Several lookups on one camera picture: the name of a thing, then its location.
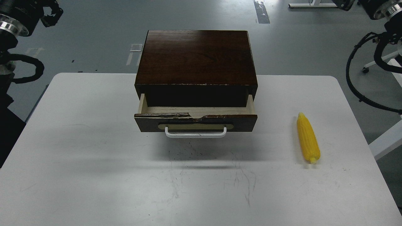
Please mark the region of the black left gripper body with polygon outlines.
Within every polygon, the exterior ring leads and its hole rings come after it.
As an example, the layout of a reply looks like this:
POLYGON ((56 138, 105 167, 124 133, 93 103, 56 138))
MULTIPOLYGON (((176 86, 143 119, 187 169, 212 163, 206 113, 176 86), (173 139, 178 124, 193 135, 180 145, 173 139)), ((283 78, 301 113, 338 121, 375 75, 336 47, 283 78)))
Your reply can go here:
POLYGON ((41 17, 44 27, 55 26, 64 13, 63 9, 59 6, 59 2, 57 0, 41 0, 41 5, 43 8, 51 9, 50 14, 41 17))

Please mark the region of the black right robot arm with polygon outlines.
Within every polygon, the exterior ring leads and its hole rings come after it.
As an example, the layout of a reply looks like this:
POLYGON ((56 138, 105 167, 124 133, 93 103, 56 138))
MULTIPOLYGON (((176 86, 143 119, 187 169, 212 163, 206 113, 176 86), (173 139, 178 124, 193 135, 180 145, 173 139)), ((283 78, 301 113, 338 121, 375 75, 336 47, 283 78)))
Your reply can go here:
POLYGON ((387 32, 397 34, 402 28, 401 0, 358 0, 366 14, 372 20, 386 19, 384 27, 387 32))

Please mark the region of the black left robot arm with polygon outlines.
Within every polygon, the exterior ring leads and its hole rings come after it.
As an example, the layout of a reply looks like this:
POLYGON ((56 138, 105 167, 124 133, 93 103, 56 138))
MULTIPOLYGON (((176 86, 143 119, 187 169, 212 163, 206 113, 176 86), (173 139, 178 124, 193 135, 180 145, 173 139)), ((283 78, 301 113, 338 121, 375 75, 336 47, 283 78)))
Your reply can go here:
POLYGON ((56 0, 1 0, 0 50, 15 48, 17 37, 31 36, 39 21, 55 26, 63 12, 56 0))

